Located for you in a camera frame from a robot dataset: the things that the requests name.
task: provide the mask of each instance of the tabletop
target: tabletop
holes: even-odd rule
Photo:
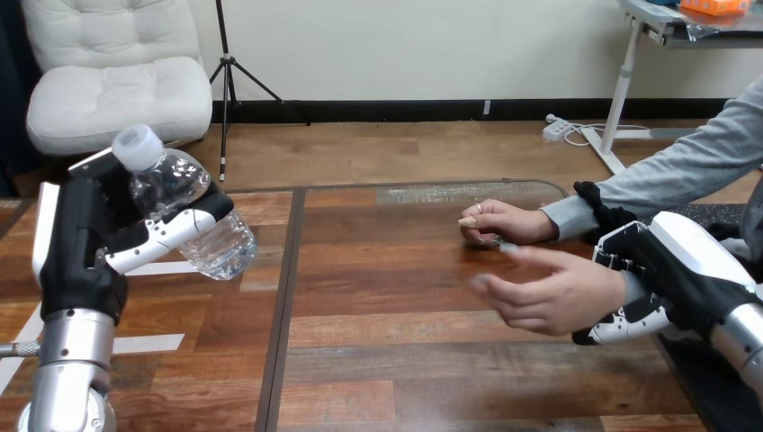
[[[129,279],[117,337],[182,340],[113,358],[120,431],[705,430],[651,339],[574,346],[507,328],[464,290],[478,273],[523,282],[543,271],[464,246],[461,211],[486,198],[536,209],[564,196],[552,184],[232,196],[260,241],[242,276]],[[39,303],[34,218],[33,204],[0,205],[0,341]],[[591,253],[580,243],[553,248]],[[0,381],[0,430],[30,398],[35,367],[26,359]]]

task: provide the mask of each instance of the plastic water bottle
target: plastic water bottle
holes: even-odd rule
[[[120,132],[112,152],[132,172],[132,199],[146,219],[159,221],[178,208],[196,201],[211,184],[210,174],[187,153],[165,148],[149,126]],[[200,273],[229,280],[255,259],[254,234],[234,209],[200,237],[178,248]]]

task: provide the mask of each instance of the white cable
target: white cable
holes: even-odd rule
[[[574,142],[574,141],[570,140],[570,135],[572,133],[580,132],[581,129],[586,129],[586,128],[593,129],[594,131],[601,131],[601,132],[603,132],[604,131],[603,127],[606,127],[606,125],[604,123],[594,123],[594,124],[570,123],[570,125],[572,125],[572,130],[570,130],[569,132],[564,134],[564,140],[567,141],[568,144],[571,144],[571,145],[573,145],[575,147],[586,147],[588,145],[588,143],[587,142],[585,142],[585,143]],[[638,125],[635,125],[635,124],[621,124],[621,125],[617,126],[617,129],[618,130],[621,130],[621,129],[626,129],[626,130],[627,129],[644,129],[644,130],[648,130],[649,128],[646,127],[646,126],[638,126]]]

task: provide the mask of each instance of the tripod stand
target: tripod stand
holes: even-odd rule
[[[226,140],[228,138],[228,129],[230,127],[230,124],[228,123],[228,105],[230,104],[230,109],[234,109],[237,106],[241,104],[241,102],[236,99],[236,88],[233,86],[233,68],[236,68],[241,71],[244,75],[246,75],[249,79],[255,82],[258,86],[260,86],[263,90],[265,90],[270,96],[275,99],[275,101],[279,104],[286,104],[286,102],[283,101],[280,97],[278,97],[278,94],[273,93],[269,88],[267,88],[264,84],[260,82],[257,78],[255,78],[254,75],[250,74],[248,70],[246,70],[243,66],[238,64],[236,61],[236,58],[231,56],[228,51],[228,34],[225,31],[225,18],[223,17],[222,13],[222,1],[221,0],[215,0],[215,3],[217,4],[217,20],[220,24],[220,39],[222,40],[222,58],[220,59],[220,64],[217,66],[217,69],[215,69],[214,73],[212,74],[212,78],[210,78],[210,83],[213,83],[215,78],[217,78],[217,75],[225,69],[223,72],[223,89],[222,89],[222,142],[220,143],[220,181],[225,181],[225,145]],[[296,107],[292,107],[294,111],[297,114],[297,118],[299,118],[302,122],[304,122],[307,126],[310,126],[310,122],[305,119],[305,116],[300,112],[300,110],[296,109]]]

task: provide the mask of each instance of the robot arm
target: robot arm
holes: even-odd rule
[[[592,258],[638,275],[651,290],[573,334],[579,345],[608,344],[678,328],[717,349],[763,401],[763,301],[744,267],[699,225],[663,212],[601,238]]]
[[[45,324],[31,403],[20,431],[113,431],[106,398],[114,331],[127,302],[125,274],[194,239],[224,218],[233,202],[212,185],[187,208],[143,221],[129,174],[105,150],[69,169],[63,186],[40,191],[32,268]],[[0,356],[33,355],[34,344]]]

